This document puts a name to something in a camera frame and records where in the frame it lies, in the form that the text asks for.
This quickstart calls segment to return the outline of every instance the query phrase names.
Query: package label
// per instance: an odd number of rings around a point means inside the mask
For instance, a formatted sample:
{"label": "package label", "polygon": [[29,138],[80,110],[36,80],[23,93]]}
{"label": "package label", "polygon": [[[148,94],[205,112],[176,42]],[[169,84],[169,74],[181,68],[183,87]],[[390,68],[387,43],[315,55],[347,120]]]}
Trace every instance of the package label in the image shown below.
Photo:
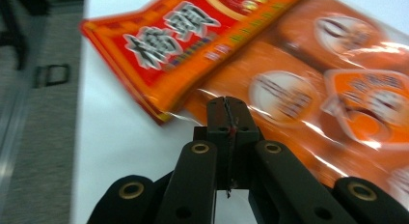
{"label": "package label", "polygon": [[220,11],[232,17],[247,15],[268,0],[209,0]]}
{"label": "package label", "polygon": [[182,1],[149,26],[113,37],[146,85],[181,65],[228,30],[236,20],[213,12],[205,0]]}
{"label": "package label", "polygon": [[351,138],[373,148],[409,143],[409,77],[391,70],[330,70],[329,101]]}
{"label": "package label", "polygon": [[318,42],[334,54],[370,48],[376,29],[363,20],[349,16],[328,16],[315,21]]}
{"label": "package label", "polygon": [[306,78],[282,70],[257,75],[250,87],[250,100],[264,119],[277,125],[304,120],[317,101]]}

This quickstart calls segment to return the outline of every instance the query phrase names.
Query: metal rivet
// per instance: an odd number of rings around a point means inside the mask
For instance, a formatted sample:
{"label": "metal rivet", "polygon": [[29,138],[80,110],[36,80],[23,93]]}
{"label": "metal rivet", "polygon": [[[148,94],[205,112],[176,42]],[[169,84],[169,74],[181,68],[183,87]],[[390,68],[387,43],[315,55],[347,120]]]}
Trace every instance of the metal rivet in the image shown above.
{"label": "metal rivet", "polygon": [[349,183],[348,190],[352,195],[364,201],[373,202],[377,199],[376,193],[372,189],[359,182]]}
{"label": "metal rivet", "polygon": [[204,154],[206,153],[210,147],[206,144],[196,144],[192,146],[192,152],[195,154]]}
{"label": "metal rivet", "polygon": [[277,154],[282,151],[282,148],[276,144],[267,143],[264,148],[271,154]]}
{"label": "metal rivet", "polygon": [[[134,187],[136,190],[132,192],[127,192],[126,190]],[[139,197],[145,190],[145,187],[140,182],[128,182],[124,184],[120,189],[120,197],[129,200]]]}

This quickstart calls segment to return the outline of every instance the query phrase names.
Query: chinese characters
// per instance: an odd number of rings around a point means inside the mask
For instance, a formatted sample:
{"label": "chinese characters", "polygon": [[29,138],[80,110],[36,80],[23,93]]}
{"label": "chinese characters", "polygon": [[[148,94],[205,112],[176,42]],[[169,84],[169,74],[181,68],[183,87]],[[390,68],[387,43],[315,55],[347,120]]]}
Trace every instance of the chinese characters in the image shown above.
{"label": "chinese characters", "polygon": [[135,53],[139,66],[144,69],[161,70],[161,64],[167,64],[172,56],[180,55],[183,49],[177,39],[188,42],[192,34],[203,38],[207,34],[207,26],[220,27],[219,21],[189,2],[182,2],[163,18],[164,24],[172,30],[144,27],[136,36],[123,35],[127,41],[125,47]]}

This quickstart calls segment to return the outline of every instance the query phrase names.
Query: orange snack package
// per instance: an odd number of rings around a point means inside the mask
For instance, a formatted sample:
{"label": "orange snack package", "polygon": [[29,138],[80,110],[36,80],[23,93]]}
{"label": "orange snack package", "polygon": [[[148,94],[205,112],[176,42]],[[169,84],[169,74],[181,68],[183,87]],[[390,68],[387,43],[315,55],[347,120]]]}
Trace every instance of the orange snack package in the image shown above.
{"label": "orange snack package", "polygon": [[257,41],[206,81],[185,108],[205,124],[206,103],[226,96],[245,101],[264,137],[287,145],[328,186],[355,176],[392,193],[393,171],[409,165],[409,77],[400,72],[323,75]]}
{"label": "orange snack package", "polygon": [[337,0],[303,0],[281,18],[271,39],[321,71],[405,71],[409,63],[406,45],[391,41],[377,22]]}
{"label": "orange snack package", "polygon": [[238,48],[298,0],[156,0],[84,20],[83,34],[159,123]]}

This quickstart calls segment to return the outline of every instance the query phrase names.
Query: gray floor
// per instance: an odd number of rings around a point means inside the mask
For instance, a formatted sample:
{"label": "gray floor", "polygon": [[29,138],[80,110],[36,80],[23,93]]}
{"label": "gray floor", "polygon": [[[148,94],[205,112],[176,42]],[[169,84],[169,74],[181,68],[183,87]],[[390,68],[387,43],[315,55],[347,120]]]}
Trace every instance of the gray floor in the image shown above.
{"label": "gray floor", "polygon": [[[70,64],[70,80],[67,84],[29,91],[27,119],[17,143],[0,223],[68,223],[69,220],[82,3],[52,0],[52,4],[43,46],[37,49],[38,66]],[[25,24],[30,16],[17,8],[17,18],[29,36]],[[13,50],[1,47],[0,104],[15,81],[14,65]]]}

